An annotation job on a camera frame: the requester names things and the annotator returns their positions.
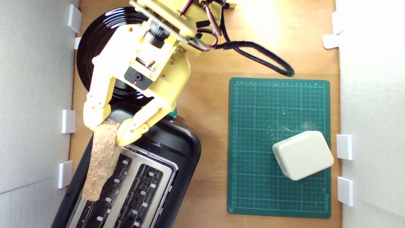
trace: robotic arm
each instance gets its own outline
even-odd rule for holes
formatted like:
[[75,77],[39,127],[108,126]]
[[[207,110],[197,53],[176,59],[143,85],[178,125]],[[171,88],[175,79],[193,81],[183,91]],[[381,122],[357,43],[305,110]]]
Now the robotic arm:
[[[276,71],[288,76],[294,74],[287,63],[261,46],[246,41],[230,42],[224,27],[220,28],[218,24],[222,22],[221,26],[224,26],[222,7],[231,8],[234,4],[223,0],[130,0],[130,4],[149,19],[141,25],[120,26],[100,55],[93,58],[92,82],[83,109],[84,123],[94,131],[111,113],[109,101],[116,79],[144,96],[154,98],[133,118],[121,124],[116,139],[119,146],[135,142],[174,110],[190,77],[186,52],[199,55],[218,48],[239,52],[239,47],[253,47],[281,64],[286,71],[283,73],[275,66],[270,68],[279,69]],[[228,42],[217,45],[221,30]],[[247,55],[256,62],[271,65]]]

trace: black cable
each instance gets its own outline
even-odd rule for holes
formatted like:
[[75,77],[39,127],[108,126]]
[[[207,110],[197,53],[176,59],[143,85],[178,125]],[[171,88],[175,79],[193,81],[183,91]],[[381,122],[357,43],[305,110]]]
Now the black cable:
[[[250,41],[231,41],[229,39],[228,33],[226,31],[225,28],[225,19],[224,19],[224,10],[225,10],[225,2],[221,1],[221,0],[214,0],[215,2],[218,2],[220,4],[222,4],[224,7],[222,7],[222,12],[221,12],[221,25],[220,25],[220,29],[222,30],[222,33],[224,34],[224,38],[226,40],[225,43],[223,44],[219,44],[216,45],[216,49],[234,49],[235,51],[237,51],[239,54],[253,60],[256,61],[268,68],[273,69],[274,71],[288,76],[288,77],[293,77],[294,76],[294,69],[283,59],[281,59],[280,57],[278,57],[276,54],[272,53],[271,51],[269,51],[268,49],[264,48],[263,46],[256,44],[254,42],[250,42]],[[260,53],[266,55],[267,57],[269,57],[270,59],[274,60],[275,62],[277,62],[278,64],[280,64],[284,69],[281,69],[257,56],[254,56],[252,54],[249,54],[243,50],[240,49],[240,47],[252,47],[256,50],[258,50]]]

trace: white box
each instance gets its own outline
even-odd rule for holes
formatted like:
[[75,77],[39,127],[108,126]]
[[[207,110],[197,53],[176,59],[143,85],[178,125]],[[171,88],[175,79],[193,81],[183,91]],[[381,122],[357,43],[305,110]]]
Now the white box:
[[297,181],[333,165],[333,156],[319,131],[305,131],[273,145],[284,175]]

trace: yellow robotic arm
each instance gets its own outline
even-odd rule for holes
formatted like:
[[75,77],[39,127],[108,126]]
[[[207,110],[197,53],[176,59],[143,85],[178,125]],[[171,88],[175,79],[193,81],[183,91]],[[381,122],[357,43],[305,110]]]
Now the yellow robotic arm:
[[210,4],[208,15],[194,0],[131,0],[130,4],[149,20],[141,25],[120,26],[100,55],[93,58],[92,82],[83,109],[85,125],[95,130],[111,113],[109,101],[116,79],[146,97],[154,97],[121,124],[117,132],[119,146],[135,142],[174,110],[190,77],[185,53],[198,55],[210,49],[204,45],[204,39],[195,38],[196,23],[213,19],[218,23],[222,8],[220,4]]

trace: red wire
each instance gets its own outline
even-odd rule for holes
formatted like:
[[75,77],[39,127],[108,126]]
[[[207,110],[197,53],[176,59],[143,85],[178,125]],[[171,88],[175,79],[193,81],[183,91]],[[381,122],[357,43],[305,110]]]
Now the red wire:
[[180,11],[180,16],[185,14],[185,12],[188,10],[192,2],[193,0],[187,0],[187,2],[184,4],[183,8]]
[[211,22],[212,26],[214,27],[215,32],[220,37],[222,35],[221,30],[217,24],[217,21],[215,20],[214,16],[212,15],[211,9],[208,7],[207,2],[203,1],[201,4],[205,8],[205,11],[207,12],[207,15],[208,15],[208,19]]

